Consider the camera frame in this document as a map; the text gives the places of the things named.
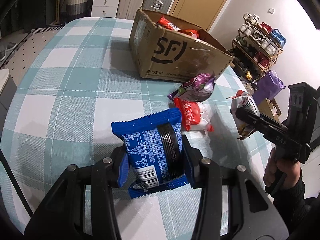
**white drawer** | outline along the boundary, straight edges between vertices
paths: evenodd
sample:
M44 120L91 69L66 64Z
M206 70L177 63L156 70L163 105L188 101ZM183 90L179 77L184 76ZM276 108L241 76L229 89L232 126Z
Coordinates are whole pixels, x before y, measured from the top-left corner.
M92 6L118 7L120 0L93 0Z
M117 7L109 6L92 6L91 17L111 17L115 18Z

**metal screw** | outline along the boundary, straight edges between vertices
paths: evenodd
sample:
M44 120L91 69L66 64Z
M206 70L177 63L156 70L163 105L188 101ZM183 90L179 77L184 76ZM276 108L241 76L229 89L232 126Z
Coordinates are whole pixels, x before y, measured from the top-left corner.
M203 164L210 164L211 160L210 160L209 158L202 158L202 159L201 159L201 162L202 162Z
M112 158L110 158L110 157L105 157L105 158L103 158L103 160L102 160L104 163L112 163Z
M243 165L238 165L237 169L238 169L238 171L245 172L245 166L243 166Z
M77 168L77 166L75 164L70 164L67 169L68 171L74 171Z

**purple snack package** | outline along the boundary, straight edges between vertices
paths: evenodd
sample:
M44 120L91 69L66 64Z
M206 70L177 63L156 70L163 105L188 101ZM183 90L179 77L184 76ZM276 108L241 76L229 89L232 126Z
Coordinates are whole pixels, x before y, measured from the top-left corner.
M180 98L185 101L203 102L207 100L214 88L215 77L208 73L201 73L182 84L175 92L168 95L172 101Z
M265 76L260 78L257 83L258 90L256 90L252 97L257 105L259 105L265 98L271 100L276 94L285 88L283 82L278 78L276 71L269 70Z

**red snack package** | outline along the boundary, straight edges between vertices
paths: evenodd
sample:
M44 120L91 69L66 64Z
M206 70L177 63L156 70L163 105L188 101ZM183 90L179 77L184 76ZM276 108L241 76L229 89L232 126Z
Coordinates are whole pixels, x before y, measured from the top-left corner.
M175 98L174 104L182 114L182 124L186 131L214 131L210 123L210 114L206 105L200 102L191 102Z
M196 39L199 38L199 33L196 30L179 30L178 32L184 33Z
M172 22L169 22L163 15L161 16L160 20L157 22L162 27L172 30L172 31L180 31L180 28L178 28L176 25L174 25Z

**plaid tablecloth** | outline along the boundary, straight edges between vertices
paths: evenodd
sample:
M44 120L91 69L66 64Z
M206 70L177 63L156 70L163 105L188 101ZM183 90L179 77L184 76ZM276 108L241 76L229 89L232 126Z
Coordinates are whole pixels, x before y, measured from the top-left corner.
M111 122L127 121L172 106L167 95L180 84L139 77L132 62L132 21L82 18L68 23L40 52L11 103L1 149L33 211L71 163L94 164L122 141ZM207 104L215 131L186 133L191 145L218 164L243 164L261 185L271 144L258 132L237 139L231 100L243 85L228 67L217 80ZM123 239L190 239L200 190L189 185L131 200L126 187L114 190ZM9 177L0 167L0 183L10 219L23 231L29 221ZM86 189L86 232L90 225L90 188ZM221 233L227 230L224 189Z

